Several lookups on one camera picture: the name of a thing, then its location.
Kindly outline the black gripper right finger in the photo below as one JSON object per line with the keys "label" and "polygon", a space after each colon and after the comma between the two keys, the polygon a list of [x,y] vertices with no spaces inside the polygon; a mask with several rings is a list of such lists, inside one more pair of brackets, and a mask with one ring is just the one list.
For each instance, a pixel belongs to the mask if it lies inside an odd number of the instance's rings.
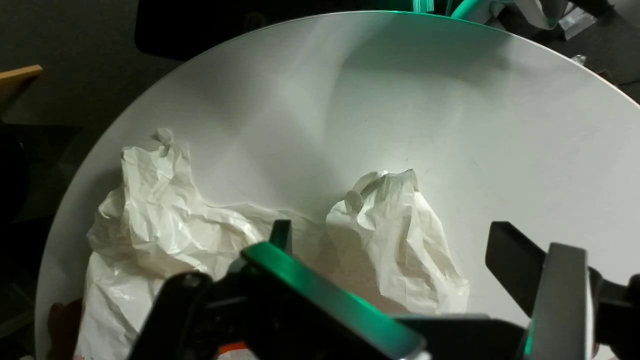
{"label": "black gripper right finger", "polygon": [[517,360],[593,360],[599,346],[640,360],[640,274],[616,283],[583,247],[542,250],[510,222],[490,223],[486,268],[530,318]]}

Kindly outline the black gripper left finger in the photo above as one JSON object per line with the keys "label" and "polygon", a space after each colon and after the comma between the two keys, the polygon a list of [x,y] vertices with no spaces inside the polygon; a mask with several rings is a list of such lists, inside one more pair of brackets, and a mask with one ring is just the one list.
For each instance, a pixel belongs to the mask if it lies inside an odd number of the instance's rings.
{"label": "black gripper left finger", "polygon": [[217,360],[234,346],[258,360],[427,360],[418,331],[296,260],[290,238],[276,220],[224,277],[166,279],[130,360]]}

